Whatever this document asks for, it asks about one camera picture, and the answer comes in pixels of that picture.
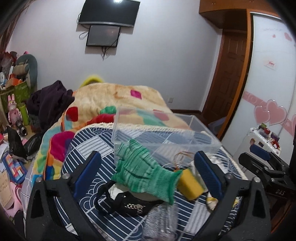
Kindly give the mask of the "cream bag with black strap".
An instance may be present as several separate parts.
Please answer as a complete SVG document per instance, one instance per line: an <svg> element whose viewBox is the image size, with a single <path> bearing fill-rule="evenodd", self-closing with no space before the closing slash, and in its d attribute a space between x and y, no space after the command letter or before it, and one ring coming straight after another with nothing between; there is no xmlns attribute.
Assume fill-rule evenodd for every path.
<svg viewBox="0 0 296 241"><path fill-rule="evenodd" d="M116 187L116 182L108 181L101 185L94 200L94 206L101 215L108 215L114 212L122 216L145 216L152 208L163 204L162 200L147 201L135 197L129 190L120 191L111 196L111 189Z"/></svg>

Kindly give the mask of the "yellow green sponge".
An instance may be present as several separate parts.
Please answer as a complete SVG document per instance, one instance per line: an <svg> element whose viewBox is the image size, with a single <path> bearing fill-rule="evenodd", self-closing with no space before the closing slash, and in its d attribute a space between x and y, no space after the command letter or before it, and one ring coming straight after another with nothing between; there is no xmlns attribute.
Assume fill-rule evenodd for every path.
<svg viewBox="0 0 296 241"><path fill-rule="evenodd" d="M189 201L197 199L204 193L204 188L193 176L190 169L184 169L177 185L178 191Z"/></svg>

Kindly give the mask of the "silver bubble wrap pouch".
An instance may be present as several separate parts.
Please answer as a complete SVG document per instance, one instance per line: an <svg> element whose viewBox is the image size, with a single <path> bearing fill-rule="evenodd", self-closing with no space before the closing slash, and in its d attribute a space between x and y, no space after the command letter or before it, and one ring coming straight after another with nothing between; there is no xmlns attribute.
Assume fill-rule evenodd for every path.
<svg viewBox="0 0 296 241"><path fill-rule="evenodd" d="M142 240L175 240L177 225L177 204L160 204L148 213L142 231Z"/></svg>

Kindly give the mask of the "green knitted glove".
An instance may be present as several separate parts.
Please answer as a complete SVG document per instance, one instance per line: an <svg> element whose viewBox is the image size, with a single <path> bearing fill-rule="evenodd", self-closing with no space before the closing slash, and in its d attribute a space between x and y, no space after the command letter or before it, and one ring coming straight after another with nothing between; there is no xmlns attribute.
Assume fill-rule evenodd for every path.
<svg viewBox="0 0 296 241"><path fill-rule="evenodd" d="M134 193L147 193L172 205L182 170L162 167L149 150L136 140L120 144L115 173L111 180Z"/></svg>

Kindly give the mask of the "white suitcase with stickers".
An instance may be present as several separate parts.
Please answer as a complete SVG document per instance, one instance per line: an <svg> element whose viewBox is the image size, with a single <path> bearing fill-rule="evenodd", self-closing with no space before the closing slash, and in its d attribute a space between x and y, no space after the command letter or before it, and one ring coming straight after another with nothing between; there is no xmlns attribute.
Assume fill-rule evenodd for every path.
<svg viewBox="0 0 296 241"><path fill-rule="evenodd" d="M242 170L245 170L245 168L239 163L238 158L240 154L244 152L249 153L250 155L268 165L267 161L255 156L255 154L250 151L251 145L256 145L265 151L272 152L280 157L280 144L277 144L275 139L271 137L271 133L267 134L262 128L259 127L251 127L248 130L244 130L243 132L236 134L233 140L233 159L237 162L238 166Z"/></svg>

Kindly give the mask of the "clear plastic storage box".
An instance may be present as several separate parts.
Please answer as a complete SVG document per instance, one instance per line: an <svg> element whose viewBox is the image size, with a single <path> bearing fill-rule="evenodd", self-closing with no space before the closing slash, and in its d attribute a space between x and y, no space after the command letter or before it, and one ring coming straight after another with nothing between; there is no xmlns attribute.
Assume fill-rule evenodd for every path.
<svg viewBox="0 0 296 241"><path fill-rule="evenodd" d="M132 139L147 148L158 163L167 168L173 167L173 158L178 152L216 154L222 146L194 115L121 106L114 117L111 138L114 151Z"/></svg>

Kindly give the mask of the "blue white patterned tablecloth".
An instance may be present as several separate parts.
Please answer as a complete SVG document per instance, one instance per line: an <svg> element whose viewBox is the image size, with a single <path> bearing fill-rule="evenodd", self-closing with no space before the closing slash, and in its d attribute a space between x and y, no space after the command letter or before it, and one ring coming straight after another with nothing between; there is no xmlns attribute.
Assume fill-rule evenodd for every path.
<svg viewBox="0 0 296 241"><path fill-rule="evenodd" d="M104 123L74 135L61 174L98 159L76 192L78 206L106 240L192 240L216 206L194 166L198 151L224 173L245 179L205 131Z"/></svg>

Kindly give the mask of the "brown wooden door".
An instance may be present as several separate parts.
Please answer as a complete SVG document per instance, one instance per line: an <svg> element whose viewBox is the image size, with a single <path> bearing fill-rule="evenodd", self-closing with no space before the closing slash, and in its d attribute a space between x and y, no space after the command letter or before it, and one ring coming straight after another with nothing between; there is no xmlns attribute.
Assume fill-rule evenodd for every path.
<svg viewBox="0 0 296 241"><path fill-rule="evenodd" d="M229 113L242 73L246 41L245 31L222 33L214 77L202 111L206 123L225 118Z"/></svg>

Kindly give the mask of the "green bottle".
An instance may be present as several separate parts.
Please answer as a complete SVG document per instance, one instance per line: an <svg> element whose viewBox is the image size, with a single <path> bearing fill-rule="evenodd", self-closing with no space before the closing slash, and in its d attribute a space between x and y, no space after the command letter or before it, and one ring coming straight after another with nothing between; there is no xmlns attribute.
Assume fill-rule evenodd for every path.
<svg viewBox="0 0 296 241"><path fill-rule="evenodd" d="M29 124L29 116L28 116L26 105L23 102L20 103L19 110L21 112L23 124L27 126Z"/></svg>

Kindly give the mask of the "pink rabbit figure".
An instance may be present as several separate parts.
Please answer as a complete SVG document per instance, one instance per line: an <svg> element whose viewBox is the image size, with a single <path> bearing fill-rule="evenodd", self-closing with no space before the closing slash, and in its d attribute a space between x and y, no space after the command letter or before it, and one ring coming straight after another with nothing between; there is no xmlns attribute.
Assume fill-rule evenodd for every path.
<svg viewBox="0 0 296 241"><path fill-rule="evenodd" d="M22 121L20 110L16 106L15 95L8 95L8 121L11 125L16 125L17 121Z"/></svg>

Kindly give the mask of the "dark purple garment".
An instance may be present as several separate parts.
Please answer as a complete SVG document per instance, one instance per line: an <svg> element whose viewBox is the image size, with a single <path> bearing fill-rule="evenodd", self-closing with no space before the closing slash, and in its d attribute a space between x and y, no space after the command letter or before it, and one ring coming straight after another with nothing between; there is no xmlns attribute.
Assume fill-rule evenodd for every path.
<svg viewBox="0 0 296 241"><path fill-rule="evenodd" d="M67 90L60 80L30 95L27 110L38 117L40 128L47 131L74 101L73 91Z"/></svg>

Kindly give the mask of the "colourful fleece blanket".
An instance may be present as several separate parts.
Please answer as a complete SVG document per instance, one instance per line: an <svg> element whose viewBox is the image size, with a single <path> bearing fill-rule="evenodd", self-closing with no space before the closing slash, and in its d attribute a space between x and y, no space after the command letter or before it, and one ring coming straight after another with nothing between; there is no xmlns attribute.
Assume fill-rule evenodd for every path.
<svg viewBox="0 0 296 241"><path fill-rule="evenodd" d="M155 110L165 120L172 111L161 94L148 86L92 83L71 92L73 101L62 108L58 119L46 129L32 168L32 180L58 179L65 160L65 141L93 123L111 123L119 107Z"/></svg>

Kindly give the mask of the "grey green plush toy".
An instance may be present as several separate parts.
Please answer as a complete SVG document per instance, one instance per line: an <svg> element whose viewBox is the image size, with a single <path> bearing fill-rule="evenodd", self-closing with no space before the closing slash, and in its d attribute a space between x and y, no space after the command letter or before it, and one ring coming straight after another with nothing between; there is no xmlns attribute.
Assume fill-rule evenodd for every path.
<svg viewBox="0 0 296 241"><path fill-rule="evenodd" d="M24 54L16 60L13 74L25 78L27 86L34 89L37 85L38 64L36 58L31 54Z"/></svg>

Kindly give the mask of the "small black wall monitor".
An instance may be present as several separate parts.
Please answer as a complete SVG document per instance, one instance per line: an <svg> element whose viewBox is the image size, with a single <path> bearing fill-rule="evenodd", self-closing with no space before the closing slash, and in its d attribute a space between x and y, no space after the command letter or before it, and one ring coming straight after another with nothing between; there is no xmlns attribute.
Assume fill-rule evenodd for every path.
<svg viewBox="0 0 296 241"><path fill-rule="evenodd" d="M87 47L116 48L121 27L111 25L91 25L88 31Z"/></svg>

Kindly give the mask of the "black wall television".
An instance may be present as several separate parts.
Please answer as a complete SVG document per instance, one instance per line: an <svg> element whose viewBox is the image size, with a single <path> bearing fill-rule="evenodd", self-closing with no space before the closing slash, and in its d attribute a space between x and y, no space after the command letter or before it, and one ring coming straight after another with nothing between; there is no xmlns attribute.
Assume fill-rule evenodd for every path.
<svg viewBox="0 0 296 241"><path fill-rule="evenodd" d="M88 0L83 5L78 23L134 27L139 6L139 1Z"/></svg>

